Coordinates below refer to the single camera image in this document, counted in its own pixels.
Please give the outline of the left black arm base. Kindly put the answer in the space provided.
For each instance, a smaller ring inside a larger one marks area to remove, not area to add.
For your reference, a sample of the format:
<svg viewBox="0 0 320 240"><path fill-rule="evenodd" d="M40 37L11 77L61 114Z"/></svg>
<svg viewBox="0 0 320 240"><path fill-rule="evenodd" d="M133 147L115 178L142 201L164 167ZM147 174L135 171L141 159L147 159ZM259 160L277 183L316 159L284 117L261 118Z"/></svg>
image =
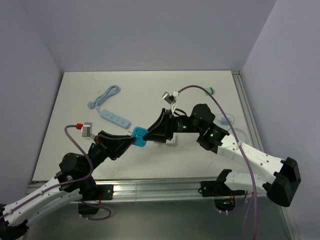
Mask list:
<svg viewBox="0 0 320 240"><path fill-rule="evenodd" d="M82 201L94 202L94 206L99 206L102 201L110 201L113 198L114 186L112 184L98 184L96 188L87 193ZM78 213L86 217L93 217L98 213L97 207L88 206L84 203L78 203Z"/></svg>

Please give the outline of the aluminium right rail frame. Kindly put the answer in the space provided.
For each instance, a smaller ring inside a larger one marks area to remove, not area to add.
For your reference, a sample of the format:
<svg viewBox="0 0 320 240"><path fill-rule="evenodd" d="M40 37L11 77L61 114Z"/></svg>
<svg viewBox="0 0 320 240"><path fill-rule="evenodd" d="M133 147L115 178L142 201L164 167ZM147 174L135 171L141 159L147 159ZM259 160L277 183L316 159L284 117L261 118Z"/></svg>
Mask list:
<svg viewBox="0 0 320 240"><path fill-rule="evenodd" d="M251 110L249 100L246 95L244 85L242 83L241 72L239 70L231 71L231 75L234 80L235 88L237 90L239 101L244 114L246 126L248 128L248 135L250 138L250 142L256 149L264 152L265 150L258 132L256 122L254 120L253 112Z"/></svg>

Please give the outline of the white plug adapter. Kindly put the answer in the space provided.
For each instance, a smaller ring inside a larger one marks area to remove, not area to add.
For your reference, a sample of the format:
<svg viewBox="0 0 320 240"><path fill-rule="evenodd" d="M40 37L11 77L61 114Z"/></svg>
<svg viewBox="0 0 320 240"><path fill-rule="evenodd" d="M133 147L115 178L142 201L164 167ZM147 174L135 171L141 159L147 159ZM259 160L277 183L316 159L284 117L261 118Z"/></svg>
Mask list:
<svg viewBox="0 0 320 240"><path fill-rule="evenodd" d="M177 136L174 134L172 136L172 139L166 140L165 143L163 142L155 142L159 146L169 146L169 147L174 147L177 144Z"/></svg>

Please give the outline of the green plug adapter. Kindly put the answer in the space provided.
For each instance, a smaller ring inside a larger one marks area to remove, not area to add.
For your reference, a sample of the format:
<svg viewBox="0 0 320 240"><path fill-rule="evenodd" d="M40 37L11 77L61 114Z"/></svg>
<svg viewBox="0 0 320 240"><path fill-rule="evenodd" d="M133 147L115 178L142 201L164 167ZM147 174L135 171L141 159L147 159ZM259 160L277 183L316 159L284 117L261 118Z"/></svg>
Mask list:
<svg viewBox="0 0 320 240"><path fill-rule="evenodd" d="M206 88L205 88L205 94L206 94L206 95L214 95L215 92L216 92L215 89L212 88L212 87L206 87Z"/></svg>

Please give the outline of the blue plug adapter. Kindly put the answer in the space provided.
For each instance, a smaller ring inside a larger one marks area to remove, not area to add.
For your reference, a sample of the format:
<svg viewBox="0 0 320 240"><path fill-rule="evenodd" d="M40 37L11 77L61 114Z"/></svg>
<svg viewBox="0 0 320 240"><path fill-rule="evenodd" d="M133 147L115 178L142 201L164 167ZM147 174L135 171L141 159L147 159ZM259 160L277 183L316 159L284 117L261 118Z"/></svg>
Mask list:
<svg viewBox="0 0 320 240"><path fill-rule="evenodd" d="M147 144L147 141L144 140L144 136L148 133L149 131L146 128L136 126L131 133L131 137L134 138L133 146L136 147L144 147Z"/></svg>

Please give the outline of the aluminium front rail frame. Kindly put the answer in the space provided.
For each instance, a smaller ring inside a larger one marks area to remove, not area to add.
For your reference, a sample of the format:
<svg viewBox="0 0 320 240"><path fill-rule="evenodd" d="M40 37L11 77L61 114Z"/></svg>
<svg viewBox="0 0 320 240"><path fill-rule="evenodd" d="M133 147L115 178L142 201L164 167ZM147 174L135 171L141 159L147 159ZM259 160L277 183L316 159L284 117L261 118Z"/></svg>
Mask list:
<svg viewBox="0 0 320 240"><path fill-rule="evenodd" d="M299 240L289 208L267 197L258 198L258 221L253 204L237 197L237 210L219 213L218 197L202 197L200 178L99 181L113 186L111 200L102 204L112 214L90 221L71 203L36 222L27 240Z"/></svg>

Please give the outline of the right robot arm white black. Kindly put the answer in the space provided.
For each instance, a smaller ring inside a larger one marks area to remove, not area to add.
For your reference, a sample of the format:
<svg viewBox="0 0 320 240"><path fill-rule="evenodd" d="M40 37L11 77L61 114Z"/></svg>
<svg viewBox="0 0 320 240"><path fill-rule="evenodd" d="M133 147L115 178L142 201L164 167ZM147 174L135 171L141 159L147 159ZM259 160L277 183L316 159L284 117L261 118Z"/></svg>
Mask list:
<svg viewBox="0 0 320 240"><path fill-rule="evenodd" d="M198 133L197 143L205 150L250 166L252 173L239 173L224 169L216 180L200 183L203 197L242 196L256 191L275 204L289 207L301 183L296 160L285 160L264 153L214 123L215 115L205 103L193 107L190 116L174 116L171 110L162 109L159 118L143 136L145 141L166 143L177 133Z"/></svg>

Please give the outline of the light blue power strip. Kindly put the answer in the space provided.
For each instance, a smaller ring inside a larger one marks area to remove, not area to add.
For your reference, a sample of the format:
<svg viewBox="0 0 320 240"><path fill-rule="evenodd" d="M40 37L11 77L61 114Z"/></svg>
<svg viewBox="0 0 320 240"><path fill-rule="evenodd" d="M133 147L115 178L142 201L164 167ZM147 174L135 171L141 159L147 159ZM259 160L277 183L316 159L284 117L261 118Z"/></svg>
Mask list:
<svg viewBox="0 0 320 240"><path fill-rule="evenodd" d="M123 118L123 117L121 117L113 112L110 112L108 110L105 110L105 109L100 111L99 115L102 119L107 120L108 122L113 123L123 129L128 129L131 125L131 122L129 120L127 120L126 118Z"/></svg>

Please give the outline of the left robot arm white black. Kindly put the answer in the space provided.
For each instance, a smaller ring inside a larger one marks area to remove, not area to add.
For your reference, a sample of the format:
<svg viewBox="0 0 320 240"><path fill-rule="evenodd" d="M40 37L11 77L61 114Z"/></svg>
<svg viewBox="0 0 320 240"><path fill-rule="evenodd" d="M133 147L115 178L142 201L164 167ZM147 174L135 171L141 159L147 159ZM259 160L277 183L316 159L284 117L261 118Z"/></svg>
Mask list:
<svg viewBox="0 0 320 240"><path fill-rule="evenodd" d="M107 158L116 160L135 142L130 135L112 135L100 131L88 151L67 153L59 164L60 171L42 187L24 198L0 208L0 238L16 240L29 229L31 217L45 209L53 210L73 201L96 197L97 184L93 171Z"/></svg>

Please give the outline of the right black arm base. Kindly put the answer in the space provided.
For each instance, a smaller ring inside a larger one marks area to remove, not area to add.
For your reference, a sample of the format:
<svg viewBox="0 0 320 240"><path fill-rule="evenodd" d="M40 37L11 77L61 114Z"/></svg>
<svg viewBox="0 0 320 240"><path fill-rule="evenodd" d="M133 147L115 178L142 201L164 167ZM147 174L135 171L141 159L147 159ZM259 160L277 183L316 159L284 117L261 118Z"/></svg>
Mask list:
<svg viewBox="0 0 320 240"><path fill-rule="evenodd" d="M248 192L244 190L231 190L223 182L216 180L201 181L198 193L204 198L218 198L214 200L215 207L222 212L233 211L237 206L236 197L247 197Z"/></svg>

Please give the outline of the aluminium rail frame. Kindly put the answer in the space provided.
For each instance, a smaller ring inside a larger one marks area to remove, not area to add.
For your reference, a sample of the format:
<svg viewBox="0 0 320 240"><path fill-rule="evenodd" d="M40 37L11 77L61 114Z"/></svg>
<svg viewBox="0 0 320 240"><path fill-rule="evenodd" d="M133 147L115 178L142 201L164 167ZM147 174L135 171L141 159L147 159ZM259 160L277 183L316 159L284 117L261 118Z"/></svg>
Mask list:
<svg viewBox="0 0 320 240"><path fill-rule="evenodd" d="M265 150L258 132L256 122L254 120L253 112L251 110L249 100L246 95L244 85L242 83L241 72L239 70L231 71L231 75L234 80L235 88L237 90L239 101L244 114L246 126L248 128L248 135L250 138L250 142L256 149L264 152Z"/></svg>
<svg viewBox="0 0 320 240"><path fill-rule="evenodd" d="M258 221L253 204L237 197L237 210L219 213L218 197L202 197L200 178L99 181L113 186L111 200L102 204L112 214L90 221L71 203L36 222L27 240L299 240L289 208L267 197L258 198Z"/></svg>

